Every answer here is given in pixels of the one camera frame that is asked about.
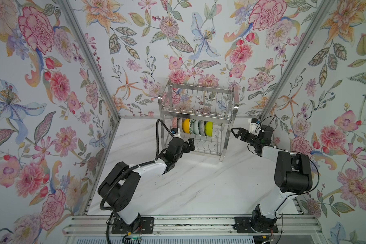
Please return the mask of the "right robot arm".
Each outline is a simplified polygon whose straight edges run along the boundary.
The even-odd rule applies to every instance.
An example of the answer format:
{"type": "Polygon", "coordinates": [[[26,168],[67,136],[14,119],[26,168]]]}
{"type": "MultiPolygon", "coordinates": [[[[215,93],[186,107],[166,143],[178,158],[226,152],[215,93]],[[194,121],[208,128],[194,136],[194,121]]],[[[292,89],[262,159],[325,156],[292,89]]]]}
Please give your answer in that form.
{"type": "Polygon", "coordinates": [[[264,232],[273,228],[277,214],[293,198],[308,193],[313,187],[310,157],[299,152],[289,152],[270,145],[272,127],[265,126],[255,135],[244,128],[232,128],[232,134],[253,147],[261,158],[275,163],[275,187],[252,211],[249,220],[255,232],[264,232]]]}

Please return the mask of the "pale celadon bowl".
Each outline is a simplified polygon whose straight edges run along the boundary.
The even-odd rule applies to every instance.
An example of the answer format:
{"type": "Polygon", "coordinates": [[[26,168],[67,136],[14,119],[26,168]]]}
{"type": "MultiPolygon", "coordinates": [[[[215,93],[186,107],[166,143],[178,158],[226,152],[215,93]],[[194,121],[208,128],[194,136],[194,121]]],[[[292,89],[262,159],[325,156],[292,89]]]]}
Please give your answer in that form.
{"type": "Polygon", "coordinates": [[[193,132],[195,135],[200,135],[199,120],[193,120],[193,132]]]}

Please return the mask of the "pink striped bowl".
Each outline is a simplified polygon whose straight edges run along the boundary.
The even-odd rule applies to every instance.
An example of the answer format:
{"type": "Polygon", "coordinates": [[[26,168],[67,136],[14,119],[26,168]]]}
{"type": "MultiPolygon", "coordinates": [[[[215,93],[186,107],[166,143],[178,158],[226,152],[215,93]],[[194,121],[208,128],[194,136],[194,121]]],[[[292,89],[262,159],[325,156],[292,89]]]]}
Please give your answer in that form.
{"type": "Polygon", "coordinates": [[[178,126],[178,129],[183,132],[183,118],[178,118],[177,119],[177,126],[178,126]]]}

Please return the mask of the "dark blue flower bowl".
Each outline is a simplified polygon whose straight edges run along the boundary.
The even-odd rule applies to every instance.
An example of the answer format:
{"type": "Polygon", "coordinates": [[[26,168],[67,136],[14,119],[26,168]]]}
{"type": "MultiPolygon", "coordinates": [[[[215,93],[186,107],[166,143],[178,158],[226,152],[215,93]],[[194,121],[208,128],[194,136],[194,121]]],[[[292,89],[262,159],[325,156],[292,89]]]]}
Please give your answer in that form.
{"type": "Polygon", "coordinates": [[[199,125],[198,125],[198,128],[199,128],[199,133],[201,136],[205,136],[205,121],[199,121],[199,125]]]}

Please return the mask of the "lime green bowl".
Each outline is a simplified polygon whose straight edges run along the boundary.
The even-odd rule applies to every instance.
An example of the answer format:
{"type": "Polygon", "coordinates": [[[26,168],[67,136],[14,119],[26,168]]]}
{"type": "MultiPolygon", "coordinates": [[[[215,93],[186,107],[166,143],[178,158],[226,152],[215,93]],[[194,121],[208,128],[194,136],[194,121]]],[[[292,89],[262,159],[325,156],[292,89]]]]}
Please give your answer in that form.
{"type": "Polygon", "coordinates": [[[207,137],[212,137],[213,132],[213,122],[204,123],[204,132],[207,137]]]}

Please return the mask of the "green leaf pattern bowl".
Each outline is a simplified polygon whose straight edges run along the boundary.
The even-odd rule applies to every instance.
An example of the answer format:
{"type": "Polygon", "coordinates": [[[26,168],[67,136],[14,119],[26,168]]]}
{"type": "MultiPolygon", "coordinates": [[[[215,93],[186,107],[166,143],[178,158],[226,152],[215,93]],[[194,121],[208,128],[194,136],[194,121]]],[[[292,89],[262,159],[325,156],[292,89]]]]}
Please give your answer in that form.
{"type": "Polygon", "coordinates": [[[190,134],[194,134],[194,122],[195,122],[194,119],[190,119],[190,121],[189,121],[189,133],[190,134]]]}

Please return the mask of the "yellow bowl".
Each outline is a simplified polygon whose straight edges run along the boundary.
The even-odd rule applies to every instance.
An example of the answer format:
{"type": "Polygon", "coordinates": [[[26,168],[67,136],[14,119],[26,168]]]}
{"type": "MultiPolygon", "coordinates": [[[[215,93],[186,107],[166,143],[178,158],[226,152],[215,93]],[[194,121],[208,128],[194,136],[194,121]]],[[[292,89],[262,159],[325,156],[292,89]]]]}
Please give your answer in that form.
{"type": "Polygon", "coordinates": [[[190,134],[190,119],[184,119],[182,122],[183,131],[186,134],[190,134]]]}

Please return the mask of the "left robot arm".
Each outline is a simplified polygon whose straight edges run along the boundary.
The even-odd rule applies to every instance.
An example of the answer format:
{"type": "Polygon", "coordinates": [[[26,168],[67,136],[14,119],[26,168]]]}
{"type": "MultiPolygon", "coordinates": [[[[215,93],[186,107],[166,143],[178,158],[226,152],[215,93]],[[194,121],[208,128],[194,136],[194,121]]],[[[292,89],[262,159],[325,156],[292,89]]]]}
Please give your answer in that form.
{"type": "Polygon", "coordinates": [[[171,171],[183,154],[195,150],[195,140],[189,138],[184,141],[174,137],[168,148],[162,150],[154,160],[129,166],[119,162],[105,178],[98,188],[102,197],[100,210],[109,210],[126,226],[139,225],[140,213],[131,204],[131,200],[141,180],[155,178],[171,171]]]}

